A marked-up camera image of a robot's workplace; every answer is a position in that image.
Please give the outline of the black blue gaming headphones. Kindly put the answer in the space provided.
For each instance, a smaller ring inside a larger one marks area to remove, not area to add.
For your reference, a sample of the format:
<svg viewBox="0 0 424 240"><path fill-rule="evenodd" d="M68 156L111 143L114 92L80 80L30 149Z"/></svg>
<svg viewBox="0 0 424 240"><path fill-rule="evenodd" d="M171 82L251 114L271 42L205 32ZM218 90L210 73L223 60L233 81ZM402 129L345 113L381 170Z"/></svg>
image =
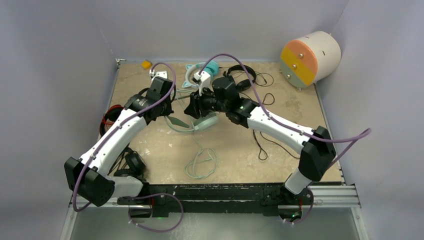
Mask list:
<svg viewBox="0 0 424 240"><path fill-rule="evenodd" d="M140 154L127 146L118 155L108 174L113 177L134 177L144 181L146 170L147 166Z"/></svg>

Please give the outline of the red headphones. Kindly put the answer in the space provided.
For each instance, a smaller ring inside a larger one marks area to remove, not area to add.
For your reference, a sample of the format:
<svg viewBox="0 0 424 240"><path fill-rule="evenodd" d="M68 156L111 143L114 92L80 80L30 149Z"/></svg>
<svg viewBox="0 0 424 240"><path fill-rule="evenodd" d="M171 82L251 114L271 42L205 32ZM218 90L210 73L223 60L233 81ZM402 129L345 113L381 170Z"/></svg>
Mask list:
<svg viewBox="0 0 424 240"><path fill-rule="evenodd" d="M99 125L99 134L101 137L117 121L123 109L124 107L122 105L116 104L111 106L102 116L102 120Z"/></svg>

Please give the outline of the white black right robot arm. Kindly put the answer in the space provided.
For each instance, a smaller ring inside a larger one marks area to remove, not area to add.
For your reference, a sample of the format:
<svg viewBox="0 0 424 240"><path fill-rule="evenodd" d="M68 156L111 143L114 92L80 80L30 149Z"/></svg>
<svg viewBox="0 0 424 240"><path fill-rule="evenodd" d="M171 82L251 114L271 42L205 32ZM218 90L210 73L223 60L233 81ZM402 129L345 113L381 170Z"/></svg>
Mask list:
<svg viewBox="0 0 424 240"><path fill-rule="evenodd" d="M211 86L199 88L189 95L189 105L184 110L186 115L199 119L210 112L224 113L232 123L265 133L300 155L298 167L280 191L284 202L294 203L304 188L322 179L336 157L325 127L301 126L264 110L258 102L241 97L232 78L220 77Z"/></svg>

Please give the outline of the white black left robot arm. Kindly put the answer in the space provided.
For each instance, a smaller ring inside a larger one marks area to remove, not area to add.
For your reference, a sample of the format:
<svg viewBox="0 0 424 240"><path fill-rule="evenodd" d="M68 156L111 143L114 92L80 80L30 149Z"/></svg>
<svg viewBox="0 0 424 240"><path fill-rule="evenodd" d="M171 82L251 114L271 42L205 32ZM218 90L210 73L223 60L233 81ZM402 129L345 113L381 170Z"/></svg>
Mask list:
<svg viewBox="0 0 424 240"><path fill-rule="evenodd" d="M64 164L72 205L83 197L97 207L111 198L130 197L138 205L146 203L149 191L141 180L133 176L109 176L113 163L131 140L150 122L173 113L171 92L176 83L161 76L151 79L145 95L131 96L112 127L78 159L70 157Z"/></svg>

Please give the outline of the mint green headphones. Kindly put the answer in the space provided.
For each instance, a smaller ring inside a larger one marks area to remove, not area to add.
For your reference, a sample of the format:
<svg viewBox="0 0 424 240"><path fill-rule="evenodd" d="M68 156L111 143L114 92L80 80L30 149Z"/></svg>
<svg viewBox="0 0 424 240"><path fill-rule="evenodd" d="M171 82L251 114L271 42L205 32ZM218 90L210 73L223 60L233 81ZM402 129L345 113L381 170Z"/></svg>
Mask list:
<svg viewBox="0 0 424 240"><path fill-rule="evenodd" d="M190 119L190 123L185 123L181 119L173 116L165 116L164 121L167 126L180 134L190 134L194 142L198 146L198 151L192 158L192 160L185 166L185 174L192 179L205 179L212 175L218 166L218 154L213 148L204 148L200 142L196 139L195 133L204 131L214 125L219 121L218 116L215 112L210 112L204 117L199 119ZM205 162L213 162L213 168L206 174L199 175L196 173L196 165Z"/></svg>

